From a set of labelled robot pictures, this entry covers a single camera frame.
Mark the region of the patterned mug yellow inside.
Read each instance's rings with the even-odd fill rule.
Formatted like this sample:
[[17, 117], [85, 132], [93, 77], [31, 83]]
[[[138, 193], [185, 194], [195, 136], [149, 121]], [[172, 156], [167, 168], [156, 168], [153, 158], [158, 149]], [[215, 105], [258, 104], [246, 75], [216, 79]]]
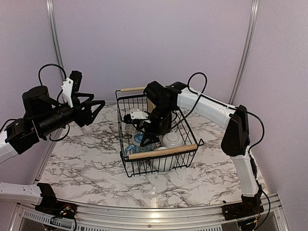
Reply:
[[[131, 115], [132, 112], [140, 112], [141, 110], [138, 108], [131, 108], [127, 111], [126, 115]], [[134, 133], [136, 133], [136, 129], [134, 128], [133, 124], [132, 124], [132, 120], [126, 120], [125, 122], [125, 132], [128, 135], [133, 135]]]

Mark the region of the right aluminium frame post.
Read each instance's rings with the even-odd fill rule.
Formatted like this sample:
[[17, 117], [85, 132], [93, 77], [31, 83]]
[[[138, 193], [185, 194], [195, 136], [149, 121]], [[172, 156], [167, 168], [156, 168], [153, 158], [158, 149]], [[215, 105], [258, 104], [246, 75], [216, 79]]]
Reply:
[[255, 30], [256, 30], [259, 2], [260, 2], [259, 0], [253, 0], [251, 4], [251, 10], [250, 10], [250, 15], [249, 15], [249, 20], [248, 20], [248, 28], [247, 28], [246, 38], [244, 42], [244, 49], [243, 49], [243, 53], [241, 56], [239, 68], [236, 74], [235, 82], [234, 82], [234, 85], [231, 91], [231, 96], [229, 98], [229, 104], [235, 104], [242, 80], [244, 79], [244, 72], [245, 72], [247, 60], [249, 57], [249, 53], [252, 47], [253, 38], [254, 38]]

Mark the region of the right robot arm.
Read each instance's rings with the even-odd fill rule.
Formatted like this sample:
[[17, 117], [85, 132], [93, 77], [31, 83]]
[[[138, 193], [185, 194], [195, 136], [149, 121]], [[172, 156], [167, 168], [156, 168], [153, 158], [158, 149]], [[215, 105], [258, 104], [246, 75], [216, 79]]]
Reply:
[[163, 86], [153, 81], [147, 84], [143, 93], [154, 104], [153, 110], [142, 117], [142, 128], [150, 139], [170, 133], [174, 127], [165, 126], [164, 122], [171, 121], [171, 113], [180, 109], [203, 119], [200, 125], [209, 123], [223, 132], [221, 150], [233, 162], [241, 184], [243, 202], [239, 203], [238, 211], [244, 216], [250, 215], [257, 208], [256, 200], [262, 193], [252, 157], [255, 145], [251, 144], [248, 122], [248, 117], [254, 114], [243, 105], [234, 106], [215, 100], [182, 82]]

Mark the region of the blue mug yellow inside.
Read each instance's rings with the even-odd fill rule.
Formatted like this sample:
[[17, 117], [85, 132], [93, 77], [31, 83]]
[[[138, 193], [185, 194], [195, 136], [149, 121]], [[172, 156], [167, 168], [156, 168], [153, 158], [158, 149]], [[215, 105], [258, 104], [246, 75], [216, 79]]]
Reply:
[[141, 147], [141, 141], [142, 141], [143, 135], [144, 133], [137, 132], [132, 136], [131, 138], [132, 144], [125, 148], [124, 157], [128, 157], [129, 154], [149, 152], [152, 150], [150, 144], [147, 146]]

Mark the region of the cream gold rimmed plate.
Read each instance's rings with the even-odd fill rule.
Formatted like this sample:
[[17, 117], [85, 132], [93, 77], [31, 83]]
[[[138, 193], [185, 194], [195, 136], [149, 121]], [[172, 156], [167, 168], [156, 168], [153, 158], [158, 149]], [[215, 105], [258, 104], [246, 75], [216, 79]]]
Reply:
[[147, 98], [147, 112], [151, 113], [155, 109], [155, 104]]

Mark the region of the front aluminium rail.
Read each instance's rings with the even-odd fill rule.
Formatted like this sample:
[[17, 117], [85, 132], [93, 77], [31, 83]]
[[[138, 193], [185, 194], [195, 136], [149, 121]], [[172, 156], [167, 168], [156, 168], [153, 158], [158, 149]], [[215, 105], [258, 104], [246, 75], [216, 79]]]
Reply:
[[9, 231], [287, 231], [276, 194], [262, 198], [264, 211], [230, 218], [232, 204], [185, 208], [129, 208], [77, 204], [75, 219], [58, 219], [17, 204]]

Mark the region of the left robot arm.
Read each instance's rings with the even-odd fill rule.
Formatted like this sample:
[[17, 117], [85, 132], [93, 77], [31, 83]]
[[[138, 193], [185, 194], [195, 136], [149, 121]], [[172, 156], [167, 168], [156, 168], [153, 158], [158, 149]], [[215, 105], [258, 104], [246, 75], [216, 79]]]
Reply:
[[[25, 115], [9, 119], [1, 128], [0, 162], [21, 155], [54, 131], [65, 128], [71, 122], [79, 127], [90, 125], [105, 106], [104, 100], [95, 100], [91, 93], [74, 93], [73, 105], [60, 104], [49, 96], [46, 86], [36, 86], [23, 93]], [[50, 214], [57, 214], [61, 204], [51, 186], [46, 183], [21, 185], [0, 184], [0, 199], [42, 205]]]

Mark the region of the black wire dish rack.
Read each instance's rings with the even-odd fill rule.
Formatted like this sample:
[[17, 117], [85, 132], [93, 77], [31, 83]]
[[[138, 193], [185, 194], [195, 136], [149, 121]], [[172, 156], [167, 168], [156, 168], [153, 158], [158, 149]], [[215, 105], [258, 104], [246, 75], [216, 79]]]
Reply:
[[176, 97], [186, 84], [151, 83], [143, 93], [115, 92], [120, 158], [126, 175], [166, 172], [189, 167], [202, 139], [197, 139]]

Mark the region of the left aluminium frame post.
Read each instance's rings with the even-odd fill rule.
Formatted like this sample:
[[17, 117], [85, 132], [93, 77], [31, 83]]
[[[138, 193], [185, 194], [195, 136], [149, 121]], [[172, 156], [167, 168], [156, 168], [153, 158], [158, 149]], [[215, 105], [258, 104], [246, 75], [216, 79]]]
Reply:
[[50, 31], [51, 31], [51, 38], [53, 42], [53, 48], [56, 56], [57, 64], [61, 67], [64, 67], [60, 42], [57, 33], [57, 26], [56, 26], [56, 17], [55, 17], [55, 10], [54, 10], [54, 3], [53, 0], [46, 0], [46, 9], [47, 15], [49, 19]]

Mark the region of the grey reindeer plate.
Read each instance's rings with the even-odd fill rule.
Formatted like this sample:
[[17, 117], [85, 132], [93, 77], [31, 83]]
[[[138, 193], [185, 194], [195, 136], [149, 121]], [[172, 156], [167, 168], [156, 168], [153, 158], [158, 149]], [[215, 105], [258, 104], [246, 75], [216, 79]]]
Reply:
[[168, 116], [162, 121], [161, 127], [160, 127], [160, 132], [165, 133], [167, 132], [172, 125], [172, 113], [170, 112]]

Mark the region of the aluminium frame post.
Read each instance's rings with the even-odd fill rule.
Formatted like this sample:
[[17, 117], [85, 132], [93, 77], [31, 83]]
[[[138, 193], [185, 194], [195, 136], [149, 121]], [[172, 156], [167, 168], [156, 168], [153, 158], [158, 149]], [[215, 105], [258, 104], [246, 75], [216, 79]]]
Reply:
[[61, 67], [64, 67], [60, 42], [57, 33], [57, 26], [56, 26], [56, 17], [55, 17], [55, 10], [54, 10], [54, 3], [53, 0], [46, 0], [46, 9], [47, 15], [49, 19], [50, 31], [51, 31], [51, 38], [53, 42], [53, 48], [56, 56], [57, 64]]
[[231, 91], [231, 96], [229, 98], [229, 104], [235, 104], [242, 80], [244, 79], [244, 72], [245, 72], [247, 60], [249, 57], [249, 53], [252, 47], [253, 38], [254, 38], [255, 30], [256, 30], [259, 2], [260, 2], [259, 0], [253, 0], [251, 4], [251, 10], [250, 10], [250, 15], [249, 15], [249, 20], [248, 20], [248, 28], [247, 28], [246, 38], [244, 42], [244, 49], [243, 49], [243, 53], [241, 56], [239, 68], [236, 74], [235, 82], [234, 82], [234, 85]]

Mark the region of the white bowl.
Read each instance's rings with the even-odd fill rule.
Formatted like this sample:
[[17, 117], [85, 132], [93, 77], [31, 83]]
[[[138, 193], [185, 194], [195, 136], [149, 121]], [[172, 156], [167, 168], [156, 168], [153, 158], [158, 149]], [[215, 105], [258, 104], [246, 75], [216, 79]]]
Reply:
[[179, 133], [169, 132], [163, 136], [162, 145], [167, 148], [180, 147], [183, 145], [183, 140]]
[[174, 159], [172, 156], [159, 156], [148, 160], [151, 171], [165, 172], [174, 167]]

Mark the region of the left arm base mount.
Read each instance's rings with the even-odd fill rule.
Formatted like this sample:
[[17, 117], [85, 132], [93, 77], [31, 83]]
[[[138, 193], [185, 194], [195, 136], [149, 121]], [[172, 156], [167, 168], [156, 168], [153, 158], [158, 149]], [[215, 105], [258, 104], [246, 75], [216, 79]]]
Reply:
[[51, 204], [36, 205], [35, 210], [54, 217], [73, 219], [75, 217], [77, 205], [74, 203], [57, 201]]

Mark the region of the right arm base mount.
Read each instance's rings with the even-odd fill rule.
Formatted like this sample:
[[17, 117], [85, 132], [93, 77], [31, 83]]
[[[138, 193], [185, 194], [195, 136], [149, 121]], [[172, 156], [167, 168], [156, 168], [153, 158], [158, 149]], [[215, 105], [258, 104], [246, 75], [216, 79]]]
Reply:
[[225, 220], [232, 220], [238, 218], [245, 218], [248, 216], [258, 215], [264, 212], [262, 204], [245, 205], [243, 202], [225, 204], [222, 207], [222, 214]]

